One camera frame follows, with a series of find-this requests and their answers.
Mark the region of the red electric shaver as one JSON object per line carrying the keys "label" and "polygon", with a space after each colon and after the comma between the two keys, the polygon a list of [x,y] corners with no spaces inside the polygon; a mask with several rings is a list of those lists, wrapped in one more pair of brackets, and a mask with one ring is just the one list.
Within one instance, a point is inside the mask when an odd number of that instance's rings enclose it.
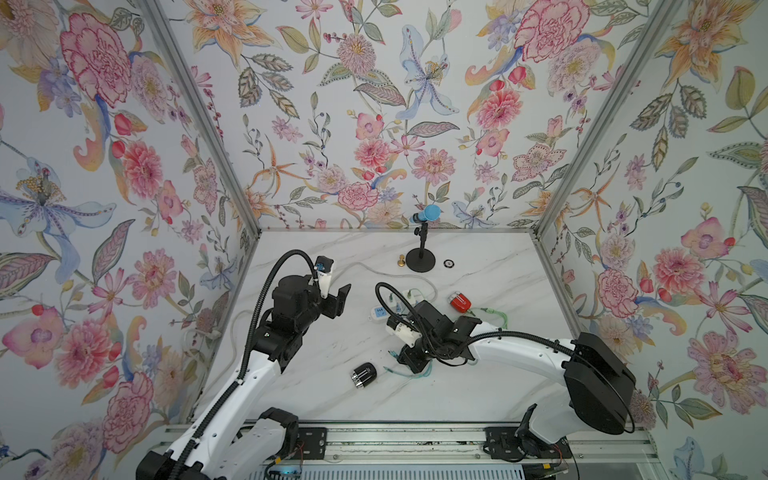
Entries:
{"label": "red electric shaver", "polygon": [[460,292],[454,292],[449,296],[449,304],[461,314],[467,313],[472,308],[471,301]]}

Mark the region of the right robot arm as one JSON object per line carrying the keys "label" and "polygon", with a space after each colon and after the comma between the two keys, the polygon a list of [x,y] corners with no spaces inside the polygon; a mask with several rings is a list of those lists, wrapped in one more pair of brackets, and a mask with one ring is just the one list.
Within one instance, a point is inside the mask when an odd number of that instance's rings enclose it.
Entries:
{"label": "right robot arm", "polygon": [[403,343],[397,360],[412,373],[432,362],[458,368],[489,361],[557,385],[554,394],[526,409],[515,432],[521,444],[554,445],[584,430],[621,435],[637,429],[630,408],[636,378],[598,336],[549,339],[472,316],[451,320],[428,301],[410,304],[386,282],[377,283],[374,293],[388,314],[388,329]]}

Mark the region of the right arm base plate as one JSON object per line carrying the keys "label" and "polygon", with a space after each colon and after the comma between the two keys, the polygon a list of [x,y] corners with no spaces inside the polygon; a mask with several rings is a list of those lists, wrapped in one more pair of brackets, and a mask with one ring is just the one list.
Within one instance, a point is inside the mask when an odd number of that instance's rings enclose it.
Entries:
{"label": "right arm base plate", "polygon": [[483,452],[492,459],[508,462],[532,460],[566,460],[572,451],[563,438],[547,444],[529,432],[520,433],[517,427],[487,427],[484,429]]}

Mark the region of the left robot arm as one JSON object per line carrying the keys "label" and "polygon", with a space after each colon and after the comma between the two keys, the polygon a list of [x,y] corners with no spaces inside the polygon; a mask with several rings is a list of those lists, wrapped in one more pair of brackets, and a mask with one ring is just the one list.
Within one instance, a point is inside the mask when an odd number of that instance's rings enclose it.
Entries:
{"label": "left robot arm", "polygon": [[247,479],[294,455],[298,418],[265,410],[248,432],[253,405],[282,375],[320,317],[343,313],[349,285],[331,293],[334,262],[299,249],[283,254],[257,298],[239,366],[227,385],[192,425],[164,452],[148,452],[138,479]]}

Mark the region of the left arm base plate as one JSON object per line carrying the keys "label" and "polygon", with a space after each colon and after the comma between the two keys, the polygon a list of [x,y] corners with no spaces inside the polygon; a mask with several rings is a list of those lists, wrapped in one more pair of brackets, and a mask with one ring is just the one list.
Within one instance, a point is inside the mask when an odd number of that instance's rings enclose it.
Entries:
{"label": "left arm base plate", "polygon": [[328,429],[324,427],[289,428],[283,436],[280,449],[269,451],[269,461],[298,458],[324,460],[328,444]]}

